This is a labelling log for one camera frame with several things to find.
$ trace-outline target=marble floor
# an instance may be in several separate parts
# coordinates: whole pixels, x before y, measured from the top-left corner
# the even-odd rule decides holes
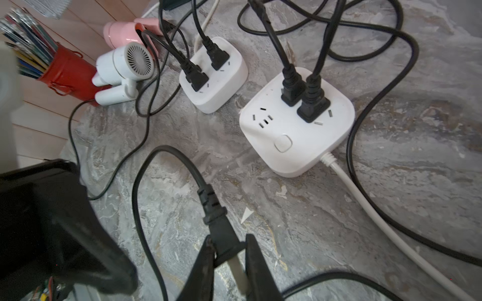
[[[213,0],[200,14],[206,15]],[[355,168],[373,200],[390,216],[432,240],[482,257],[482,18],[476,0],[404,0],[403,29],[420,45],[414,69],[364,122],[355,148]],[[207,34],[222,36],[241,52],[249,77],[217,112],[206,115],[180,92],[151,119],[149,138],[120,170],[109,192],[92,206],[105,229],[138,267],[140,285],[133,296],[111,300],[160,300],[161,291],[134,227],[131,191],[147,154],[156,146],[179,148],[215,188],[239,237],[253,233],[280,289],[318,272],[351,270],[366,275],[404,300],[455,298],[404,256],[373,224],[333,172],[322,164],[286,179],[273,173],[242,134],[240,110],[281,71],[267,37],[249,35],[236,24],[246,1],[221,1]],[[313,11],[320,0],[297,3]],[[178,20],[190,4],[166,13]],[[325,12],[329,16],[334,2]],[[267,5],[275,28],[302,17],[281,2]],[[347,11],[347,20],[393,25],[384,0],[365,1]],[[243,17],[261,29],[251,11]],[[181,27],[190,46],[192,18]],[[309,23],[280,36],[292,62],[313,69],[324,24]],[[333,50],[345,55],[370,52],[387,39],[370,30],[340,28]],[[357,113],[407,62],[410,49],[397,40],[380,56],[360,62],[328,59],[322,76],[355,105]],[[179,65],[169,61],[154,107],[176,88]],[[145,112],[152,87],[142,99]],[[106,185],[119,160],[141,140],[146,120],[133,102],[90,107],[74,130],[82,178],[92,194]],[[333,152],[346,167],[345,143]],[[62,152],[73,159],[67,145]],[[150,248],[165,278],[171,300],[182,288],[206,234],[196,184],[174,157],[159,155],[139,188],[139,207]],[[241,224],[246,208],[254,213]],[[477,300],[482,300],[482,268],[441,255],[402,236],[420,255]],[[227,267],[215,272],[215,300],[242,300]],[[385,300],[369,288],[335,280],[289,300]]]

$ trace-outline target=white power strip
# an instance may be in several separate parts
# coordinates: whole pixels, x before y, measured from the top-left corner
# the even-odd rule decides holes
[[[248,78],[248,67],[241,53],[228,41],[221,37],[212,38],[218,47],[229,54],[229,60],[219,70],[211,66],[206,48],[202,46],[191,58],[191,61],[209,77],[207,83],[199,91],[194,91],[187,81],[184,71],[179,74],[179,83],[190,101],[201,112],[215,112],[226,103]]]
[[[297,67],[303,80],[311,71]],[[296,113],[301,100],[289,107],[281,100],[283,74],[279,73],[243,108],[240,127],[256,152],[275,173],[292,178],[313,167],[348,135],[355,119],[350,99],[321,80],[330,107],[314,122]]]

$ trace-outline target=paper scrap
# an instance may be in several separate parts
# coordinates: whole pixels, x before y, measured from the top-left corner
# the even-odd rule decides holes
[[[276,192],[276,195],[277,196],[281,196],[283,198],[286,198],[286,193],[288,192],[288,189],[286,189],[286,186],[283,185],[281,186],[281,191],[280,192]]]
[[[253,213],[254,211],[249,210],[248,207],[244,210],[244,214],[242,215],[241,218],[241,223],[244,223],[244,221]]]

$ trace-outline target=white power cord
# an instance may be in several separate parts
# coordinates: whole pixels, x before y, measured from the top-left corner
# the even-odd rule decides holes
[[[153,6],[151,6],[151,8],[149,8],[147,10],[147,12],[145,12],[141,18],[146,18],[153,10],[155,10],[157,7],[159,6],[159,2],[156,2]]]
[[[415,262],[422,270],[425,271],[430,277],[437,281],[446,290],[451,292],[454,296],[459,298],[461,301],[475,301],[474,298],[469,296],[461,288],[459,288],[455,283],[447,279],[442,273],[440,273],[436,268],[434,268],[428,261],[423,259],[417,252],[415,252],[407,243],[398,236],[395,231],[378,215],[378,213],[373,209],[370,203],[366,200],[363,194],[360,192],[358,187],[353,183],[350,177],[343,171],[343,169],[336,163],[336,158],[331,153],[326,153],[321,157],[321,162],[328,167],[331,167],[335,173],[340,177],[340,179],[345,183],[350,192],[355,196],[358,203],[361,205],[363,210],[368,214],[368,216],[375,222],[375,224],[380,228],[380,230],[385,233],[388,238],[403,252],[408,256],[413,262]]]
[[[218,4],[219,4],[219,0],[214,0],[214,3],[213,3],[213,6],[211,7],[211,10],[209,11],[208,15],[206,16],[206,19],[204,20],[204,22],[201,25],[201,28],[202,28],[203,31],[206,29],[206,27],[208,25],[208,22],[211,20],[211,17],[213,16],[214,11],[216,10],[216,7],[217,7]],[[201,45],[201,36],[198,33],[196,35],[196,39],[194,40],[194,47],[193,47],[194,53],[196,53],[196,51],[198,51],[200,45]]]

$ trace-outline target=white hair dryer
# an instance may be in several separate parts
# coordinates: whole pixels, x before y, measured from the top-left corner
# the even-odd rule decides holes
[[[136,82],[148,79],[154,73],[154,62],[147,49],[136,42],[109,51],[97,58],[97,72],[92,83],[114,87],[99,91],[95,101],[100,105],[113,105],[137,98]]]

